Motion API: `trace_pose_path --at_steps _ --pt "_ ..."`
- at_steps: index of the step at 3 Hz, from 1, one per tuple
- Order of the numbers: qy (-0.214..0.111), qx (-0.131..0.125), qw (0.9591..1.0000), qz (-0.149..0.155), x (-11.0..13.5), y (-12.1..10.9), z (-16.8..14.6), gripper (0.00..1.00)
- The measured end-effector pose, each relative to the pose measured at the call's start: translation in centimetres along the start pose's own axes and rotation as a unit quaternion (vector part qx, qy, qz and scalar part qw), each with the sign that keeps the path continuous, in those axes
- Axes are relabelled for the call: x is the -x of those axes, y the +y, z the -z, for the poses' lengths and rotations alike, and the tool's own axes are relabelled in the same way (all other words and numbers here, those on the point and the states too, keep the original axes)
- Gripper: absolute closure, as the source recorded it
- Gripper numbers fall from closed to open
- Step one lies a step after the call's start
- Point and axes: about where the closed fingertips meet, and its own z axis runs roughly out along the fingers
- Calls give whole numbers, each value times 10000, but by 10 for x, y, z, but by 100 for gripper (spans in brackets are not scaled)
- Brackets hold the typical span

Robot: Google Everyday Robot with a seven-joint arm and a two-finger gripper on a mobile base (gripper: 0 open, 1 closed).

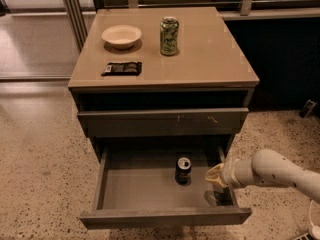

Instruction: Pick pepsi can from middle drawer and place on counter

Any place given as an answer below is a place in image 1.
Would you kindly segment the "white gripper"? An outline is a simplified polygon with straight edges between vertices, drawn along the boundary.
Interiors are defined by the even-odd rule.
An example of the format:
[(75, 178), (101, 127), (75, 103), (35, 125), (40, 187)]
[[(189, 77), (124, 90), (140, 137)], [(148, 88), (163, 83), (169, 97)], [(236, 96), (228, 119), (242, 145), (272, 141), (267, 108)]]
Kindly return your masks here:
[(206, 173), (205, 179), (220, 188), (226, 188), (227, 185), (240, 187), (241, 183), (237, 179), (235, 173), (236, 164), (238, 162), (238, 158), (227, 158), (224, 163), (219, 163), (213, 168), (209, 169)]

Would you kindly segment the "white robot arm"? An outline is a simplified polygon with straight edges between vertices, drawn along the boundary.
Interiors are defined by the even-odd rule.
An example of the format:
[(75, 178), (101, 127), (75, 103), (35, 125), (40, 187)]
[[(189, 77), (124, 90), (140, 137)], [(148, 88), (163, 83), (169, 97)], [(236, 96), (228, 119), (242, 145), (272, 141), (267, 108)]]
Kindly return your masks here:
[(304, 169), (270, 149), (260, 150), (248, 159), (228, 157), (209, 169), (205, 179), (219, 191), (229, 186), (292, 187), (320, 203), (320, 174)]

